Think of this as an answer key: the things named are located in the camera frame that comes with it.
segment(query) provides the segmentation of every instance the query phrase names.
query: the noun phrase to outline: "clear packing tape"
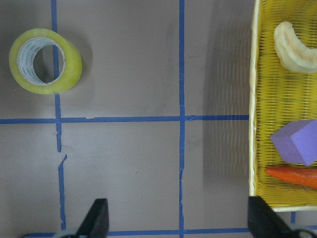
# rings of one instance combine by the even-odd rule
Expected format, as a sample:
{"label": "clear packing tape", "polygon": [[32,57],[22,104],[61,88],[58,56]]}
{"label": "clear packing tape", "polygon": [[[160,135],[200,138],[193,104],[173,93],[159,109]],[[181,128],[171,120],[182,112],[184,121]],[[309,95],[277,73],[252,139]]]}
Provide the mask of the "clear packing tape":
{"label": "clear packing tape", "polygon": [[[57,46],[63,57],[63,69],[55,80],[44,83],[34,71],[35,55],[46,46]],[[10,70],[24,89],[37,94],[59,94],[70,90],[82,73],[82,61],[75,46],[48,29],[32,29],[20,35],[9,54]]]}

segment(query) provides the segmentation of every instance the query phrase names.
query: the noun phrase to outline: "carrot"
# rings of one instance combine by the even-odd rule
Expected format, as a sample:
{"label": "carrot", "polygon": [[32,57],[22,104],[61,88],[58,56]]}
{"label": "carrot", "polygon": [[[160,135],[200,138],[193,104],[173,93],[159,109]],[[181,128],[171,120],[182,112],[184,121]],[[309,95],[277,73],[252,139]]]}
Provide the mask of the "carrot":
{"label": "carrot", "polygon": [[268,167],[265,169],[265,172],[285,182],[317,189],[317,169]]}

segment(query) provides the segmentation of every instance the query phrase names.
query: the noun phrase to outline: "banana slice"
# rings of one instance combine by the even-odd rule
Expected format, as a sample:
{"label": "banana slice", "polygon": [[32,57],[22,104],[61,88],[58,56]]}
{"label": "banana slice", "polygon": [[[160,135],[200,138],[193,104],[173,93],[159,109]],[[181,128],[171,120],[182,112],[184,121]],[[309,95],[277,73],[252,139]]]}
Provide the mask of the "banana slice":
{"label": "banana slice", "polygon": [[301,73],[317,72],[317,49],[308,48],[297,38],[292,23],[283,21],[275,28],[274,47],[284,68]]}

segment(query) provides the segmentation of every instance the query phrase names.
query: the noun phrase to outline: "purple cube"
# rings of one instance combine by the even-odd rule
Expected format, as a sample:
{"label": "purple cube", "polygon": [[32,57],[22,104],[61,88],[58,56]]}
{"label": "purple cube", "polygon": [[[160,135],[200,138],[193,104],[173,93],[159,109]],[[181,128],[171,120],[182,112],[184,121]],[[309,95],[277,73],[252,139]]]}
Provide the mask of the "purple cube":
{"label": "purple cube", "polygon": [[310,165],[317,160],[315,119],[290,122],[270,138],[285,162]]}

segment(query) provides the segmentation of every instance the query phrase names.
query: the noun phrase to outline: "blue tape line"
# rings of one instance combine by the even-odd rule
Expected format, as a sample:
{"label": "blue tape line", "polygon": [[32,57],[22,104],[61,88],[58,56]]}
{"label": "blue tape line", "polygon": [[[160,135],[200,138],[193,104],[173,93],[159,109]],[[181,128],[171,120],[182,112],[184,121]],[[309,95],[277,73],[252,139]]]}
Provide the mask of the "blue tape line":
{"label": "blue tape line", "polygon": [[186,116],[186,120],[249,120],[249,115]]}
{"label": "blue tape line", "polygon": [[296,212],[291,212],[291,223],[292,224],[296,223]]}
{"label": "blue tape line", "polygon": [[[248,228],[222,228],[222,229],[195,229],[183,230],[183,235],[194,234],[231,234],[231,233],[248,233]],[[54,233],[36,233],[24,236],[25,238],[52,237]],[[153,231],[120,231],[108,232],[109,237],[118,236],[160,236],[160,235],[180,235],[179,230],[153,230]]]}
{"label": "blue tape line", "polygon": [[[59,105],[60,99],[55,99],[55,104]],[[60,109],[55,111],[57,118],[60,118]],[[248,120],[248,115],[214,115],[214,116],[185,116],[186,121],[193,120]],[[98,118],[60,118],[61,123],[78,122],[143,122],[143,121],[180,121],[180,116],[162,116],[162,117],[98,117]],[[0,119],[0,124],[54,124],[56,119],[52,118],[16,118]]]}
{"label": "blue tape line", "polygon": [[55,115],[56,115],[56,140],[57,151],[61,152],[61,115],[60,115],[60,98],[55,94]]}
{"label": "blue tape line", "polygon": [[[51,19],[52,19],[52,31],[57,32],[57,3],[56,0],[51,0]],[[58,48],[53,47],[53,72],[54,79],[58,78]],[[56,116],[56,140],[57,151],[61,152],[61,115],[60,115],[60,98],[59,94],[55,94],[55,116]]]}
{"label": "blue tape line", "polygon": [[185,0],[179,0],[179,236],[184,237],[183,172],[185,169]]}
{"label": "blue tape line", "polygon": [[55,119],[52,119],[52,118],[0,119],[0,124],[55,124]]}
{"label": "blue tape line", "polygon": [[117,236],[159,236],[159,235],[179,235],[179,230],[108,232],[108,236],[109,237],[117,237]]}
{"label": "blue tape line", "polygon": [[34,233],[23,236],[22,238],[36,238],[36,237],[53,237],[55,233]]}
{"label": "blue tape line", "polygon": [[223,234],[223,233],[248,233],[248,228],[219,228],[219,229],[197,229],[186,230],[186,234]]}
{"label": "blue tape line", "polygon": [[307,226],[308,228],[312,229],[312,230],[317,230],[317,225],[313,225],[313,226]]}
{"label": "blue tape line", "polygon": [[177,116],[167,117],[99,117],[99,118],[61,118],[62,123],[74,122],[143,122],[143,121],[179,121]]}
{"label": "blue tape line", "polygon": [[56,3],[56,0],[51,0],[51,21],[52,21],[52,31],[57,32],[57,3]]}
{"label": "blue tape line", "polygon": [[59,203],[60,203],[60,227],[66,229],[66,214],[65,214],[65,187],[64,187],[64,162],[67,160],[67,155],[58,166],[58,186],[59,186]]}

